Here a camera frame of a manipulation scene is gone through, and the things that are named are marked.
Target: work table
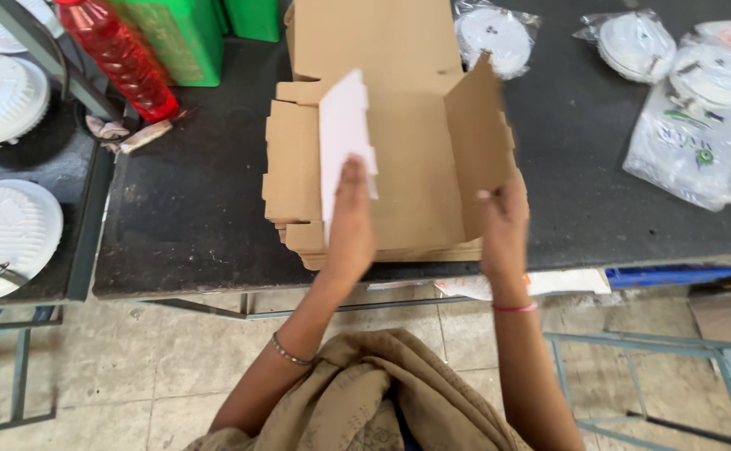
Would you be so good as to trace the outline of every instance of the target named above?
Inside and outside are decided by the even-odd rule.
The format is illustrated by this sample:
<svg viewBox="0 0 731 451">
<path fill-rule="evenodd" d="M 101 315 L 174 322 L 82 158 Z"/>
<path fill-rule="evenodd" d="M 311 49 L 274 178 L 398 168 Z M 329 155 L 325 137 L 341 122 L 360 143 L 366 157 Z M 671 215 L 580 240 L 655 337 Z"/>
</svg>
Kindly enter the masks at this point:
<svg viewBox="0 0 731 451">
<path fill-rule="evenodd" d="M 624 172 L 649 87 L 621 78 L 572 38 L 580 16 L 625 10 L 599 0 L 507 0 L 541 15 L 523 77 L 506 83 L 516 160 L 531 207 L 531 271 L 731 258 L 731 205 L 712 213 Z M 651 6 L 679 39 L 731 19 L 731 0 Z M 265 119 L 276 82 L 291 79 L 287 46 L 228 38 L 223 81 L 175 88 L 194 108 L 165 137 L 118 159 L 99 250 L 100 298 L 178 297 L 309 284 L 314 273 L 264 218 Z M 365 281 L 476 274 L 476 262 L 377 263 Z"/>
</svg>

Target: pink bracelet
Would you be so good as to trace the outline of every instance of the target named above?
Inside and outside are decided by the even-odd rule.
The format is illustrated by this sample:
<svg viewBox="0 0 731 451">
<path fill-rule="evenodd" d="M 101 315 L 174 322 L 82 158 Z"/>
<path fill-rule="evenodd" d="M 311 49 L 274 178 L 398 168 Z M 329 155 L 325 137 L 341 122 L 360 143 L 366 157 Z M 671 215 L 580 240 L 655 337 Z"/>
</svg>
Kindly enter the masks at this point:
<svg viewBox="0 0 731 451">
<path fill-rule="evenodd" d="M 532 310 L 535 310 L 536 308 L 538 308 L 538 304 L 531 304 L 530 306 L 527 306 L 527 307 L 511 307 L 511 308 L 493 306 L 493 309 L 496 312 L 531 312 Z"/>
</svg>

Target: cardboard sheet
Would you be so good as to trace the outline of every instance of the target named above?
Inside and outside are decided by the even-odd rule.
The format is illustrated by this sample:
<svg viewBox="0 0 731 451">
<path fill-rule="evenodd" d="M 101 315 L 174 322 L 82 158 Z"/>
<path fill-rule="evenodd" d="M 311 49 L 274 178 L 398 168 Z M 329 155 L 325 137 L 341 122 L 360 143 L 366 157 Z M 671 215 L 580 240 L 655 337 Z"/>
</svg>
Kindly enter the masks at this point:
<svg viewBox="0 0 731 451">
<path fill-rule="evenodd" d="M 450 4 L 295 0 L 285 22 L 296 81 L 278 84 L 271 105 L 263 199 L 288 248 L 305 265 L 323 260 L 318 104 L 360 68 L 377 261 L 478 260 L 476 191 L 505 183 L 513 140 L 487 58 L 462 72 Z"/>
</svg>

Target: blue plastic crate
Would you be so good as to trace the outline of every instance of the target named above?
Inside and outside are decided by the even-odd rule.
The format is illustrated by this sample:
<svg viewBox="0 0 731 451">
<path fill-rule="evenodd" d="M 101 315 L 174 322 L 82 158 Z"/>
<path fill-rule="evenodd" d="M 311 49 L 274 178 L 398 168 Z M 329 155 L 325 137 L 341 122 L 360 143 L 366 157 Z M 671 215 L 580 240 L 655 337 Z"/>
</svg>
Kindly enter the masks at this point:
<svg viewBox="0 0 731 451">
<path fill-rule="evenodd" d="M 684 285 L 711 282 L 731 277 L 731 268 L 700 267 L 697 264 L 609 268 L 605 270 L 611 288 L 634 286 Z"/>
</svg>

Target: white paper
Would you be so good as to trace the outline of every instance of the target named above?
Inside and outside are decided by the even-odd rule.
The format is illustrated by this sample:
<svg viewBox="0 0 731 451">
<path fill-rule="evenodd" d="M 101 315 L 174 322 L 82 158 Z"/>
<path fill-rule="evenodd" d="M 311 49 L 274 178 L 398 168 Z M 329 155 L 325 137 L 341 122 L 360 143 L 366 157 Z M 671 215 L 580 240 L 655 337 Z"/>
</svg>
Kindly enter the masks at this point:
<svg viewBox="0 0 731 451">
<path fill-rule="evenodd" d="M 374 176 L 377 156 L 369 142 L 368 88 L 360 69 L 354 69 L 329 88 L 318 104 L 320 139 L 320 205 L 324 220 L 324 240 L 329 244 L 331 217 L 335 211 L 335 191 L 340 170 L 350 153 L 362 157 L 368 173 L 371 199 L 378 199 Z"/>
<path fill-rule="evenodd" d="M 467 296 L 490 301 L 493 298 L 491 283 L 484 275 L 437 279 L 435 286 L 447 296 Z M 526 292 L 530 296 L 553 293 L 572 293 L 591 291 L 596 294 L 609 294 L 611 284 L 603 269 L 582 269 L 565 271 L 546 271 L 526 275 Z"/>
</svg>

